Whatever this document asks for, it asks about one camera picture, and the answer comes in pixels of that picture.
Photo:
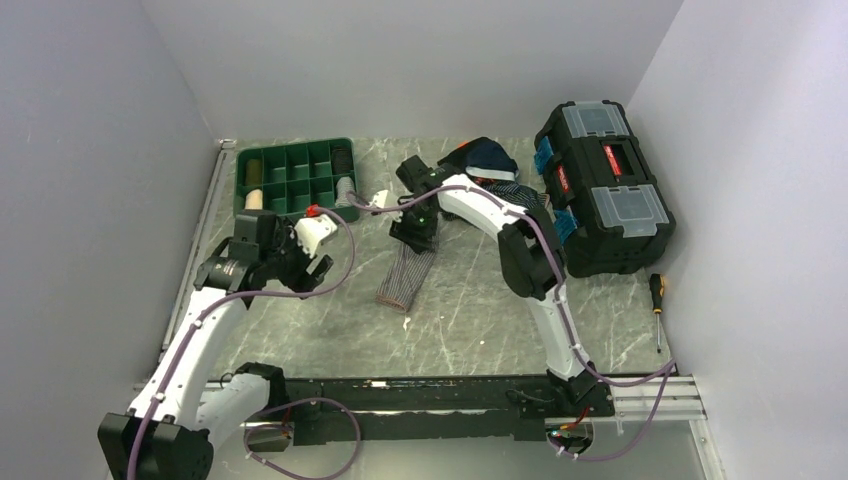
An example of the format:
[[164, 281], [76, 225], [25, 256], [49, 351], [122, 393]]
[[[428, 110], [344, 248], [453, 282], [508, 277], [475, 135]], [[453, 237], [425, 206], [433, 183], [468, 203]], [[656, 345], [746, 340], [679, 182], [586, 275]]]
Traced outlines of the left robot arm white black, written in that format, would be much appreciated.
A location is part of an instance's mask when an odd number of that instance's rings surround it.
[[279, 367], [246, 363], [201, 400], [223, 344], [265, 285], [287, 296], [319, 292], [333, 260], [320, 247], [344, 225], [312, 206], [298, 221], [246, 209], [201, 264], [184, 319], [160, 364], [123, 413], [108, 413], [97, 438], [115, 479], [205, 479], [218, 447], [249, 417], [279, 417], [290, 400]]

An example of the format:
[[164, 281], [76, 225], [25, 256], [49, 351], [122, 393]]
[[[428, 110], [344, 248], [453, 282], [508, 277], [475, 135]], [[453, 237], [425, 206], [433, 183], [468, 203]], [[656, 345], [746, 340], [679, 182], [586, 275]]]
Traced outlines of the grey striped underwear orange trim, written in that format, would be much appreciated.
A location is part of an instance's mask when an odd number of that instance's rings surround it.
[[378, 304], [396, 311], [408, 312], [432, 268], [437, 251], [416, 253], [400, 243], [391, 268], [376, 291]]

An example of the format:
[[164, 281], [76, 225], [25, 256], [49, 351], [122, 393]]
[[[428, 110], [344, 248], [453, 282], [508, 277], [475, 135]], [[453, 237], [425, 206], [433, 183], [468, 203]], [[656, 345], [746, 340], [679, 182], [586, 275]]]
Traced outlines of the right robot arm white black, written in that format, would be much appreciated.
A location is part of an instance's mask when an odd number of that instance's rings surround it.
[[588, 372], [588, 354], [568, 318], [565, 256], [551, 217], [543, 207], [525, 208], [483, 189], [450, 164], [428, 167], [418, 156], [395, 171], [409, 191], [395, 208], [400, 217], [390, 236], [416, 254], [436, 249], [438, 218], [450, 213], [497, 242], [503, 280], [526, 300], [543, 340], [557, 411], [574, 415], [597, 384]]

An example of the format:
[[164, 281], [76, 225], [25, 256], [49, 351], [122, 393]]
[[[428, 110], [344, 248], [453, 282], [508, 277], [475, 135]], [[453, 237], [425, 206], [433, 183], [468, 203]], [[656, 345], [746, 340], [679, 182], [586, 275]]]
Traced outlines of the green divided organizer tray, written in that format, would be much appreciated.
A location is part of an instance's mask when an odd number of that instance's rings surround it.
[[332, 147], [349, 147], [353, 151], [353, 141], [346, 137], [320, 139], [288, 143], [282, 145], [248, 148], [238, 153], [232, 211], [238, 213], [244, 209], [246, 194], [257, 188], [248, 188], [243, 184], [245, 162], [260, 158], [264, 162], [263, 191], [264, 209], [277, 215], [296, 221], [304, 216], [311, 205], [318, 205], [335, 211], [345, 221], [353, 223], [360, 217], [360, 211], [354, 207], [336, 208], [336, 181], [341, 176], [350, 176], [358, 189], [357, 171], [348, 175], [334, 175], [330, 163]]

